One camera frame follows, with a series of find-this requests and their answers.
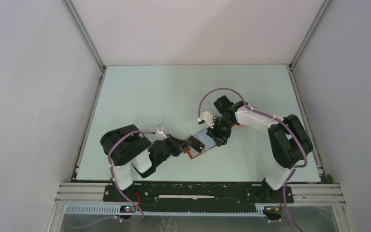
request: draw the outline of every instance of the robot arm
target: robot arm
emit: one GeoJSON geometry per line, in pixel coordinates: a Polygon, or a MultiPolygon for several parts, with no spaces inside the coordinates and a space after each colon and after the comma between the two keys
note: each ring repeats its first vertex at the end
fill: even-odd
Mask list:
{"type": "Polygon", "coordinates": [[[292,138],[287,137],[288,132],[275,118],[289,126],[306,155],[313,149],[308,134],[295,115],[269,118],[264,116],[265,113],[250,105],[246,107],[242,101],[235,104],[230,102],[226,96],[218,98],[214,102],[214,106],[222,114],[221,117],[212,119],[213,122],[211,122],[207,116],[212,115],[209,112],[203,112],[199,123],[209,122],[210,127],[207,130],[207,135],[215,141],[217,146],[227,144],[227,140],[231,136],[231,128],[234,125],[247,125],[269,135],[275,163],[264,179],[263,185],[268,185],[272,190],[280,189],[295,165],[304,159],[298,145],[292,138]]]}
{"type": "MultiPolygon", "coordinates": [[[[286,129],[278,121],[283,121],[289,126],[295,137],[299,139],[306,155],[313,149],[305,129],[295,115],[270,118],[250,105],[246,107],[242,101],[234,104],[226,96],[217,99],[214,106],[221,113],[221,117],[213,117],[209,112],[202,112],[199,123],[206,122],[209,125],[207,135],[214,140],[217,146],[227,144],[227,140],[231,136],[231,128],[234,125],[247,125],[268,133],[275,163],[269,175],[264,179],[263,187],[268,189],[270,193],[281,189],[295,165],[304,159],[296,142],[287,137],[286,129]]],[[[133,134],[127,139],[121,140],[123,136],[133,131],[139,131],[134,125],[112,130],[102,137],[100,143],[105,154],[108,154],[112,147],[120,141],[120,144],[115,146],[110,155],[112,162],[110,165],[120,189],[124,190],[133,183],[130,174],[131,166],[142,178],[146,178],[170,156],[177,157],[181,153],[187,152],[189,147],[198,152],[201,152],[205,147],[193,136],[186,140],[180,140],[170,134],[165,135],[162,130],[162,127],[159,126],[153,133],[157,139],[153,143],[141,134],[133,134]]]]}

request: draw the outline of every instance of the electrical wire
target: electrical wire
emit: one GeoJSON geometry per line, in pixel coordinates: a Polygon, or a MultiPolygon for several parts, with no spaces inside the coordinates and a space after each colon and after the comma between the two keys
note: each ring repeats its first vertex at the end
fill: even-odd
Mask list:
{"type": "Polygon", "coordinates": [[[243,96],[242,96],[239,92],[237,92],[237,91],[235,91],[235,90],[233,90],[233,89],[231,89],[231,88],[224,88],[224,87],[222,87],[222,88],[216,88],[216,89],[213,89],[213,90],[211,90],[210,92],[208,92],[206,95],[204,95],[204,97],[201,99],[200,104],[199,104],[198,118],[200,118],[200,114],[201,114],[201,105],[202,105],[202,102],[204,101],[204,99],[205,99],[208,95],[210,95],[211,93],[213,93],[213,92],[215,92],[215,91],[218,91],[218,90],[229,90],[229,91],[231,91],[231,92],[234,92],[235,94],[238,95],[238,97],[241,98],[241,101],[244,103],[244,106],[245,106],[248,110],[250,110],[250,111],[252,111],[252,112],[254,112],[254,113],[257,113],[257,114],[259,114],[259,115],[265,116],[265,117],[267,117],[267,118],[270,118],[270,119],[272,119],[272,120],[275,120],[275,121],[277,121],[278,123],[280,123],[280,124],[281,124],[281,125],[282,125],[282,126],[283,126],[287,131],[288,131],[288,133],[292,136],[292,139],[295,141],[295,143],[297,144],[298,148],[300,149],[301,154],[302,154],[303,159],[304,159],[304,164],[302,164],[302,165],[295,165],[294,169],[292,170],[291,174],[288,176],[288,178],[287,178],[286,181],[284,182],[284,186],[283,186],[283,199],[284,199],[284,204],[285,204],[286,215],[287,215],[287,217],[288,217],[289,223],[291,224],[292,228],[293,228],[294,231],[295,231],[295,230],[296,230],[295,227],[298,227],[298,225],[296,225],[296,224],[292,221],[292,219],[291,219],[291,215],[289,214],[288,206],[287,206],[287,204],[286,204],[286,193],[285,193],[285,190],[286,190],[286,185],[288,184],[288,181],[289,181],[289,180],[291,179],[291,177],[294,175],[296,169],[297,169],[297,168],[303,168],[303,167],[306,167],[306,166],[308,165],[308,158],[306,157],[306,153],[305,153],[305,151],[304,151],[302,145],[300,144],[298,138],[295,136],[295,134],[292,132],[292,130],[289,128],[289,126],[288,126],[287,124],[285,124],[282,120],[280,120],[280,119],[278,119],[278,118],[276,118],[276,117],[274,117],[274,116],[272,116],[272,115],[269,115],[269,114],[267,114],[267,113],[264,113],[264,112],[261,112],[261,111],[259,111],[259,110],[256,110],[254,107],[250,108],[250,107],[248,106],[247,102],[244,100],[243,96]]]}
{"type": "Polygon", "coordinates": [[[144,212],[143,210],[137,205],[135,204],[132,200],[130,200],[124,193],[123,191],[120,189],[119,185],[117,184],[117,180],[116,180],[116,176],[114,175],[114,172],[113,172],[113,160],[112,160],[112,154],[114,152],[114,150],[116,149],[117,146],[119,146],[125,139],[129,138],[130,136],[134,135],[134,134],[141,134],[142,136],[145,136],[146,133],[144,133],[143,131],[141,130],[134,130],[134,131],[131,131],[127,134],[125,134],[123,137],[121,137],[117,143],[115,143],[115,145],[112,146],[112,148],[110,149],[109,153],[107,154],[107,159],[109,160],[109,167],[110,167],[110,172],[112,174],[112,180],[113,180],[113,183],[114,185],[116,186],[116,189],[117,191],[119,191],[120,195],[126,199],[126,201],[130,202],[134,207],[136,207],[140,213],[142,214],[142,217],[140,219],[134,219],[134,220],[129,220],[129,219],[124,219],[124,218],[121,218],[121,217],[118,217],[118,216],[115,216],[117,217],[120,221],[132,221],[132,222],[135,222],[135,221],[141,221],[143,220],[144,218],[144,212]]]}
{"type": "MultiPolygon", "coordinates": [[[[281,219],[281,220],[270,220],[267,216],[265,216],[265,220],[267,220],[268,221],[268,223],[276,223],[276,222],[290,222],[289,220],[285,220],[285,219],[281,219]]],[[[303,230],[301,229],[301,227],[297,224],[297,223],[295,223],[295,222],[293,222],[292,224],[294,224],[294,226],[296,227],[296,228],[298,228],[298,230],[300,231],[300,232],[303,232],[303,230]]]]}
{"type": "Polygon", "coordinates": [[[101,222],[103,220],[107,220],[107,219],[119,219],[120,221],[130,221],[130,222],[137,222],[137,221],[141,221],[143,220],[144,218],[144,212],[143,210],[139,207],[139,204],[140,204],[140,195],[138,192],[135,192],[134,194],[137,194],[137,198],[139,199],[139,202],[138,204],[134,203],[132,200],[130,200],[124,193],[123,191],[119,188],[119,185],[117,184],[117,181],[116,181],[116,177],[114,175],[114,172],[113,172],[113,161],[112,161],[112,157],[111,155],[113,154],[113,151],[116,149],[117,146],[119,146],[125,139],[127,139],[128,137],[134,135],[134,134],[141,134],[142,136],[145,136],[145,134],[154,134],[154,132],[142,132],[140,130],[134,130],[126,135],[124,135],[122,138],[120,138],[113,146],[112,148],[110,149],[109,153],[107,153],[107,160],[109,161],[109,167],[110,167],[110,172],[112,174],[112,178],[111,180],[113,181],[114,185],[116,186],[116,189],[119,191],[120,195],[126,199],[128,202],[130,202],[134,207],[136,207],[140,213],[142,214],[142,217],[140,219],[134,219],[134,220],[129,220],[129,219],[124,219],[124,218],[121,218],[119,216],[107,216],[107,217],[102,217],[96,221],[93,221],[93,222],[90,222],[86,225],[82,225],[82,226],[74,226],[74,225],[71,225],[70,222],[69,222],[69,219],[68,218],[65,218],[65,223],[66,225],[68,225],[70,228],[73,228],[73,229],[83,229],[83,228],[86,228],[86,227],[89,227],[89,226],[92,226],[98,222],[101,222]]]}

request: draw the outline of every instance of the black mounting plate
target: black mounting plate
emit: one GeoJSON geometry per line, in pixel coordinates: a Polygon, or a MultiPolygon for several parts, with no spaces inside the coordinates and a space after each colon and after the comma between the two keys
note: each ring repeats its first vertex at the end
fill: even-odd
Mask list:
{"type": "MultiPolygon", "coordinates": [[[[262,189],[258,182],[138,181],[124,192],[134,202],[138,202],[138,193],[140,207],[149,212],[255,213],[256,203],[283,202],[281,195],[265,201],[259,194],[262,189]],[[181,197],[167,198],[173,195],[181,197]]],[[[286,187],[286,200],[294,202],[291,187],[286,187]]],[[[114,185],[105,187],[103,201],[126,202],[114,185]]]]}

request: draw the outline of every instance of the metal strip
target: metal strip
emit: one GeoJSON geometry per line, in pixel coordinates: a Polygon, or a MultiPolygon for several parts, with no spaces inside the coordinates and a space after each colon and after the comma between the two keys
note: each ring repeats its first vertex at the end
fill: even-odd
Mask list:
{"type": "Polygon", "coordinates": [[[53,206],[52,206],[52,210],[50,211],[49,219],[48,219],[47,224],[46,224],[46,229],[44,230],[45,232],[50,231],[50,228],[51,228],[52,222],[53,222],[53,218],[55,217],[55,212],[56,212],[57,206],[58,206],[58,204],[53,204],[53,206]]]}
{"type": "Polygon", "coordinates": [[[77,171],[79,169],[80,161],[82,160],[82,154],[83,154],[83,151],[85,149],[85,145],[86,145],[86,141],[87,141],[87,135],[89,134],[90,125],[92,124],[92,121],[93,121],[93,115],[95,113],[96,106],[97,106],[97,103],[98,103],[98,100],[99,100],[100,90],[101,90],[101,87],[103,86],[104,77],[106,76],[106,71],[107,71],[107,69],[105,69],[102,72],[102,74],[100,75],[99,84],[97,86],[95,95],[93,97],[93,103],[92,103],[92,106],[90,108],[89,115],[87,116],[86,126],[85,126],[85,129],[83,130],[83,133],[82,133],[81,143],[80,143],[79,149],[77,150],[77,153],[76,153],[76,156],[75,156],[75,159],[74,159],[75,160],[74,167],[72,168],[72,171],[71,171],[70,176],[69,176],[70,180],[74,179],[74,176],[77,175],[77,171]]]}
{"type": "MultiPolygon", "coordinates": [[[[65,214],[90,214],[90,215],[133,215],[133,213],[120,213],[121,204],[103,205],[103,204],[71,204],[65,214]]],[[[263,206],[257,208],[256,213],[194,213],[194,212],[148,212],[144,211],[146,216],[220,216],[220,217],[264,217],[262,214],[263,206]]]]}
{"type": "Polygon", "coordinates": [[[339,232],[355,232],[352,220],[347,212],[346,206],[333,206],[333,214],[335,215],[336,224],[339,232]]]}
{"type": "Polygon", "coordinates": [[[324,159],[321,157],[321,154],[318,149],[318,143],[316,142],[314,132],[312,130],[311,122],[309,120],[308,114],[307,114],[307,108],[306,104],[303,101],[302,98],[302,92],[299,88],[298,82],[296,80],[294,72],[288,67],[288,73],[289,77],[291,78],[292,87],[294,88],[295,96],[297,97],[297,102],[300,107],[301,116],[303,118],[303,123],[305,124],[305,129],[308,132],[309,138],[311,139],[313,145],[314,145],[314,158],[317,165],[320,165],[323,171],[323,174],[326,175],[328,172],[326,170],[326,163],[324,162],[324,159]]]}
{"type": "Polygon", "coordinates": [[[62,203],[57,204],[55,214],[49,228],[49,232],[59,232],[62,227],[64,217],[65,205],[62,203]]]}
{"type": "Polygon", "coordinates": [[[92,39],[89,36],[89,33],[86,30],[86,27],[84,26],[81,17],[79,16],[76,7],[74,6],[72,0],[63,0],[63,3],[66,6],[66,9],[68,10],[69,14],[71,15],[77,29],[79,30],[80,34],[83,37],[83,40],[85,41],[86,45],[88,46],[90,52],[92,53],[94,59],[96,60],[100,70],[104,70],[104,64],[103,61],[101,61],[101,58],[99,56],[99,53],[96,50],[95,45],[93,44],[92,39]]]}
{"type": "Polygon", "coordinates": [[[290,64],[291,68],[294,69],[295,66],[298,63],[299,58],[301,57],[303,51],[305,50],[306,46],[309,43],[309,40],[312,38],[312,36],[315,33],[316,28],[318,27],[319,23],[321,22],[322,18],[324,17],[330,3],[332,0],[324,0],[324,2],[321,5],[321,8],[319,9],[318,13],[316,14],[316,17],[314,21],[312,22],[311,26],[309,27],[308,32],[306,32],[305,38],[303,38],[300,47],[298,51],[296,52],[294,58],[292,59],[292,62],[290,64]]]}
{"type": "MultiPolygon", "coordinates": [[[[71,204],[128,204],[103,202],[104,187],[107,183],[62,183],[55,198],[55,203],[71,204]]],[[[337,184],[289,184],[292,188],[294,203],[292,206],[329,205],[343,206],[345,200],[337,184]]],[[[273,204],[256,204],[271,206],[273,204]]]]}

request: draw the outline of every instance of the floor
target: floor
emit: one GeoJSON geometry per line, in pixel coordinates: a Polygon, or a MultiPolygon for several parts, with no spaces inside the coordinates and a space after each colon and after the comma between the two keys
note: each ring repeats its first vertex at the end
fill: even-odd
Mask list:
{"type": "MultiPolygon", "coordinates": [[[[185,139],[205,129],[197,123],[201,98],[218,87],[232,88],[245,100],[279,116],[300,109],[285,65],[109,66],[78,168],[77,180],[108,180],[110,171],[100,138],[108,131],[135,124],[143,131],[164,126],[165,133],[185,139]]],[[[213,102],[222,95],[234,102],[236,94],[218,91],[206,98],[202,111],[219,115],[213,102]]],[[[319,182],[313,154],[292,182],[319,182]]],[[[269,138],[251,128],[233,131],[228,144],[198,158],[170,157],[150,181],[262,181],[274,162],[269,138]]]]}

